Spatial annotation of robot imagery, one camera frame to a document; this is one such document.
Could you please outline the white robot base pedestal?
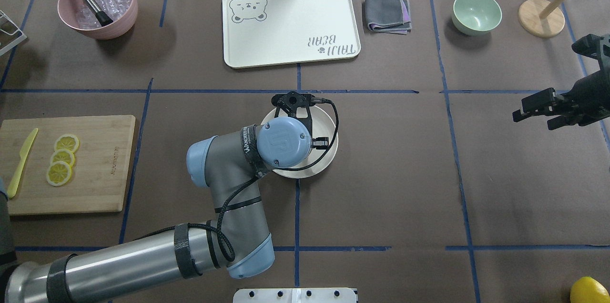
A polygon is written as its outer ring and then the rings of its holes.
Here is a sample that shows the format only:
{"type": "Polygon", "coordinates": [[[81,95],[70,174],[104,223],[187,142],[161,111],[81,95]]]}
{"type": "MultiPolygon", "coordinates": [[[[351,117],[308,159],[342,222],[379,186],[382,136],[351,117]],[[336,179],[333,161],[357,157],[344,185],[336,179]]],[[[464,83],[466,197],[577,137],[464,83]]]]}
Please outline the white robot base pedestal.
{"type": "Polygon", "coordinates": [[[244,288],[233,296],[233,303],[357,303],[357,289],[323,288],[244,288]]]}

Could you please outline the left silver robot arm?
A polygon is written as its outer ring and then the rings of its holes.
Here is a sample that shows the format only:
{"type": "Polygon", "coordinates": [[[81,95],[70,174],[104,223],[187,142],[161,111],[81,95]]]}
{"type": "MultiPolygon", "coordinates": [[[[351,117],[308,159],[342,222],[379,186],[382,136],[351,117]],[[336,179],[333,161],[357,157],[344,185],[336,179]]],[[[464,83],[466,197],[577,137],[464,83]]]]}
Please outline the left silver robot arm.
{"type": "Polygon", "coordinates": [[[7,91],[1,93],[1,117],[58,118],[70,115],[127,114],[136,101],[143,112],[135,137],[135,156],[131,164],[134,183],[129,186],[128,201],[122,212],[124,238],[121,245],[145,244],[147,249],[166,253],[175,263],[174,227],[189,231],[192,254],[200,253],[197,266],[203,276],[183,280],[177,268],[169,272],[170,281],[151,288],[116,297],[115,303],[224,303],[240,289],[254,292],[250,301],[259,301],[264,291],[275,289],[283,297],[273,302],[287,302],[294,288],[301,289],[303,301],[322,297],[337,302],[348,292],[361,303],[472,303],[477,293],[486,293],[484,303],[564,303],[569,287],[552,279],[549,270],[534,272],[534,255],[549,255],[549,250],[532,247],[494,247],[499,260],[495,274],[478,273],[470,280],[470,270],[477,264],[467,260],[467,246],[427,242],[433,229],[456,231],[447,221],[456,223],[457,212],[441,218],[437,212],[410,213],[417,186],[424,180],[407,175],[407,161],[397,165],[379,165],[365,174],[363,169],[348,175],[344,184],[333,184],[327,192],[335,197],[316,214],[322,222],[310,221],[314,233],[330,231],[341,216],[347,218],[338,233],[353,236],[350,242],[319,242],[303,245],[306,225],[303,207],[309,194],[307,180],[259,180],[262,200],[270,219],[270,230],[280,218],[295,222],[295,239],[287,234],[274,245],[279,260],[270,270],[246,279],[231,279],[219,250],[215,251],[218,268],[210,260],[208,244],[217,245],[216,235],[204,225],[216,225],[214,203],[208,189],[196,188],[186,172],[187,147],[207,137],[209,125],[204,113],[223,121],[230,129],[250,123],[246,118],[249,103],[262,106],[267,95],[242,92],[170,92],[155,91],[7,91]],[[333,296],[329,290],[339,292],[333,296]]]}

